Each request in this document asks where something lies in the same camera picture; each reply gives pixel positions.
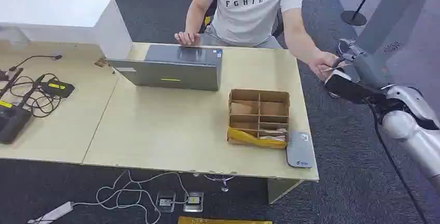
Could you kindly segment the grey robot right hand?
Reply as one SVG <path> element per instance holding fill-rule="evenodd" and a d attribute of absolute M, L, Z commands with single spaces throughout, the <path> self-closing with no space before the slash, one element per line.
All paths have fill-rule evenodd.
<path fill-rule="evenodd" d="M 348 61 L 349 65 L 352 65 L 355 69 L 360 82 L 379 89 L 394 84 L 385 63 L 355 45 L 353 40 L 340 39 L 337 55 L 338 58 L 332 64 L 332 69 L 341 67 L 341 63 Z"/>

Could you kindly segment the person's left hand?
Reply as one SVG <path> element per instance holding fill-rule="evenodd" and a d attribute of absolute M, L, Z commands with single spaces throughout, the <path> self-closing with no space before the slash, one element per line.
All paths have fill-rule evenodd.
<path fill-rule="evenodd" d="M 337 59 L 338 57 L 336 55 L 318 49 L 312 52 L 306 63 L 321 81 L 325 81 L 332 73 L 332 65 Z"/>

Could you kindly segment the person's right hand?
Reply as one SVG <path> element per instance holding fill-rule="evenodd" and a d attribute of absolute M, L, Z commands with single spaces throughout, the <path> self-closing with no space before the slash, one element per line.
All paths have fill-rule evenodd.
<path fill-rule="evenodd" d="M 175 40 L 182 46 L 198 46 L 201 35 L 199 33 L 178 32 L 174 34 Z"/>

